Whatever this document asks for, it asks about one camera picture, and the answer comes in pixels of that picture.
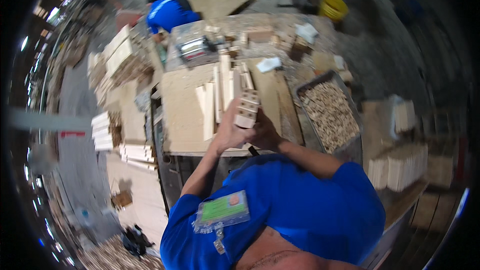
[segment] blue t-shirt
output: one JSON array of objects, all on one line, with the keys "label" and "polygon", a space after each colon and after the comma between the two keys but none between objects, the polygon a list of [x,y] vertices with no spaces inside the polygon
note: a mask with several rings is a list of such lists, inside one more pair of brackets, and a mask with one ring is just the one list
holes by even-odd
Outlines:
[{"label": "blue t-shirt", "polygon": [[250,220],[224,228],[225,254],[215,232],[194,233],[202,201],[183,195],[170,210],[160,244],[165,268],[230,269],[265,225],[301,250],[329,260],[360,264],[382,236],[385,210],[363,168],[340,166],[331,179],[317,179],[279,154],[251,158],[205,201],[245,190]]},{"label": "blue t-shirt", "polygon": [[157,0],[151,8],[147,15],[147,25],[153,34],[159,33],[159,27],[170,33],[176,26],[200,20],[197,13],[183,10],[177,0]]}]

